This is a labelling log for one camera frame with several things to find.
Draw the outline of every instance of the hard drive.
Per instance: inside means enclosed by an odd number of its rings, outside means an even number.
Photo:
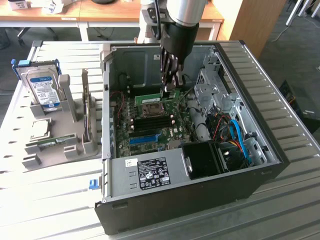
[[[45,112],[61,109],[60,102],[66,95],[59,86],[61,74],[59,61],[30,62],[21,60],[18,65],[12,60],[12,69],[31,93],[32,104],[40,104]]]

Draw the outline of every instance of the slotted metal tabletop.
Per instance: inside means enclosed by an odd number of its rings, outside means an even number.
[[[89,88],[98,99],[98,119],[102,117],[99,107],[103,95],[99,62],[102,43],[44,42],[41,47],[31,49],[33,53],[29,56],[34,61],[59,59],[62,72],[70,74],[75,99],[82,94],[81,69],[89,68]],[[23,129],[24,121],[32,118],[28,107],[24,107],[29,102],[27,93],[19,83],[0,129],[1,150],[6,156],[1,157],[0,171],[8,171],[0,174],[0,238],[320,239],[319,145],[247,47],[237,41],[221,45],[291,161],[276,179],[266,182],[248,199],[107,236],[93,206],[101,199],[101,193],[87,189],[89,180],[101,175],[100,159],[22,173],[17,129]],[[233,90],[228,76],[225,78]]]

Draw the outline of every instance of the motherboard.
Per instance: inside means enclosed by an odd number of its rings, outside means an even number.
[[[117,158],[176,149],[192,141],[193,123],[179,89],[163,98],[160,93],[135,97],[116,94],[111,103]]]

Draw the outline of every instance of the circuit board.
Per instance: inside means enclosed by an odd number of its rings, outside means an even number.
[[[158,94],[136,96],[135,98],[119,96],[116,99],[114,109],[114,116],[117,119],[119,106],[122,105],[118,122],[116,120],[116,157],[160,152],[175,149],[183,143],[191,142],[191,136],[186,126],[191,126],[192,120],[188,112],[180,111],[179,114],[179,97],[179,90],[161,100]],[[135,125],[139,121],[143,123],[141,129],[137,129],[138,124]],[[161,121],[161,123],[164,121],[165,124],[169,121],[170,125],[146,130],[148,121],[152,125],[156,125],[157,121]]]

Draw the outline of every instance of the blue pcie slot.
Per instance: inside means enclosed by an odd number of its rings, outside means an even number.
[[[161,133],[156,135],[131,138],[129,140],[129,144],[157,143],[160,135]]]

